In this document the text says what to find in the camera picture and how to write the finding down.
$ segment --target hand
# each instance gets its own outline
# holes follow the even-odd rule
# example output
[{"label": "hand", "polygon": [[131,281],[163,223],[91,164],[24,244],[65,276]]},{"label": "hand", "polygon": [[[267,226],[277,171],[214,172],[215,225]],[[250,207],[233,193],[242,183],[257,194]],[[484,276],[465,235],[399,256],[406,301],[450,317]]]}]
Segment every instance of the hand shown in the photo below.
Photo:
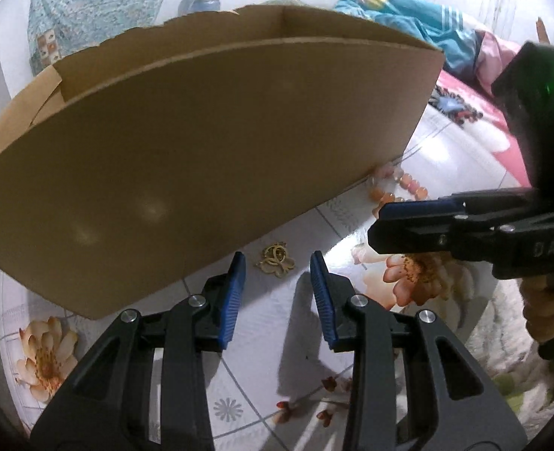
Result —
[{"label": "hand", "polygon": [[530,336],[539,344],[554,339],[554,288],[547,286],[547,277],[524,278],[520,291]]}]

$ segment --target cardboard flap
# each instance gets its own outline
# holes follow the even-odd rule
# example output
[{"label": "cardboard flap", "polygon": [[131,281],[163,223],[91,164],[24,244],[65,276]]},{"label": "cardboard flap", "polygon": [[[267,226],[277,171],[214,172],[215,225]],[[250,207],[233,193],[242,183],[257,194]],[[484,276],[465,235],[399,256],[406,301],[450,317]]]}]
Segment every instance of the cardboard flap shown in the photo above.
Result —
[{"label": "cardboard flap", "polygon": [[286,37],[339,37],[435,49],[413,37],[361,18],[320,8],[249,5],[233,12],[200,12],[162,26],[130,29],[54,64],[66,101],[151,63],[237,42]]},{"label": "cardboard flap", "polygon": [[74,98],[0,153],[0,267],[99,318],[227,255],[404,151],[444,61],[419,47],[230,44]]},{"label": "cardboard flap", "polygon": [[46,118],[52,116],[53,114],[59,112],[65,105],[64,97],[62,96],[61,87],[57,87],[50,97],[47,99],[43,107],[35,115],[31,123],[31,127],[43,122]]},{"label": "cardboard flap", "polygon": [[61,82],[58,72],[49,66],[4,108],[0,114],[0,153],[29,129]]}]

